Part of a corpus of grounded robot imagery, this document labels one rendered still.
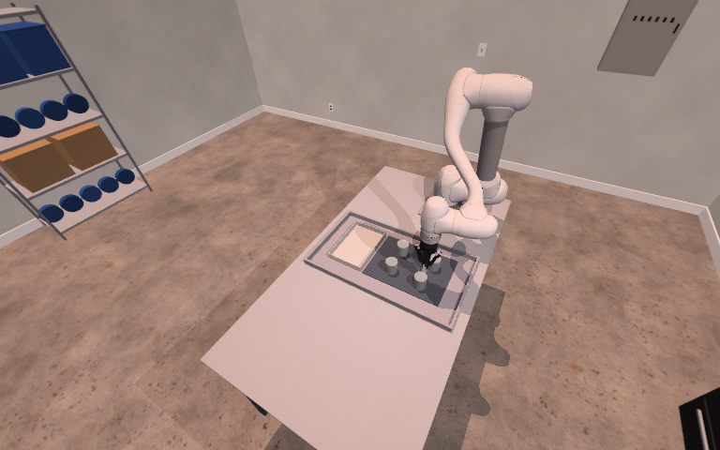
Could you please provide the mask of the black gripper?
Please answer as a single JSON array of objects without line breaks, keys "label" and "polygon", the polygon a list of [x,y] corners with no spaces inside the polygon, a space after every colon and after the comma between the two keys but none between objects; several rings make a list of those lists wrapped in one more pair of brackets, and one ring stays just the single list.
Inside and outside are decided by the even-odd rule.
[{"label": "black gripper", "polygon": [[[422,272],[426,273],[428,266],[431,266],[438,258],[441,257],[442,253],[438,251],[437,246],[438,243],[434,245],[429,245],[424,243],[422,240],[420,244],[416,243],[416,245],[414,246],[417,252],[418,261],[422,263]],[[421,249],[423,251],[423,255]],[[430,262],[430,257],[434,253],[436,254]]]}]

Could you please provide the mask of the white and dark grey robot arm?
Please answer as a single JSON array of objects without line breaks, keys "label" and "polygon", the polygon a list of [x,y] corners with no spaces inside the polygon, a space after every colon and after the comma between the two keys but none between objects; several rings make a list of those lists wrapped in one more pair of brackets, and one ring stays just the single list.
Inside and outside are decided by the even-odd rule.
[{"label": "white and dark grey robot arm", "polygon": [[[497,172],[504,137],[508,121],[530,104],[532,90],[529,79],[515,74],[483,75],[470,67],[456,73],[445,99],[443,130],[444,145],[455,166],[440,169],[434,196],[426,197],[420,219],[424,243],[439,243],[442,233],[469,239],[494,235],[498,222],[484,204],[501,203],[506,197],[508,186]],[[482,109],[485,118],[476,170],[459,138],[471,109]]]}]

